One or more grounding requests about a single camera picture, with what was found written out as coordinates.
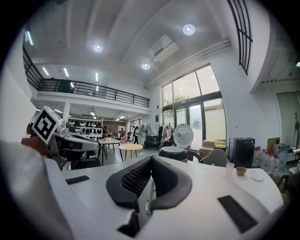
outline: black metal railing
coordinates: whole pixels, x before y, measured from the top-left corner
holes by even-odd
[[[40,91],[65,92],[119,101],[149,107],[149,99],[129,92],[86,83],[61,79],[44,79]]]
[[[238,33],[239,64],[248,75],[251,44],[253,43],[253,40],[251,38],[250,19],[247,6],[244,0],[227,0],[227,2],[232,11],[236,31]]]
[[[31,61],[28,53],[26,52],[23,46],[23,63],[27,81],[32,85],[36,90],[39,90],[41,83],[43,81],[43,76],[40,74],[36,66]]]

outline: black pot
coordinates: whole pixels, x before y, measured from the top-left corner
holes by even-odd
[[[180,147],[163,147],[159,150],[160,157],[183,161],[188,158],[188,152]]]

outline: plastic cup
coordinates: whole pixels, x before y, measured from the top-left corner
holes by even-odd
[[[226,172],[225,172],[225,175],[227,177],[230,177],[232,172],[233,172],[233,168],[234,168],[234,163],[227,163],[226,164]]]

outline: person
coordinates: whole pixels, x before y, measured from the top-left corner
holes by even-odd
[[[137,140],[137,136],[138,136],[138,129],[139,129],[139,127],[138,126],[136,126],[135,127],[135,130],[134,130],[134,134],[135,134],[135,142],[134,142],[134,144],[136,143],[136,144],[139,144],[139,142],[138,142],[138,140]]]
[[[124,129],[123,129],[123,128],[121,128],[120,137],[124,137],[124,136],[125,136]]]
[[[102,137],[105,137],[107,135],[107,126],[104,126],[102,130]]]

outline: column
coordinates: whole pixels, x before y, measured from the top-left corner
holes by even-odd
[[[62,120],[63,121],[68,122],[69,112],[70,112],[70,103],[65,102],[64,113],[62,115]]]

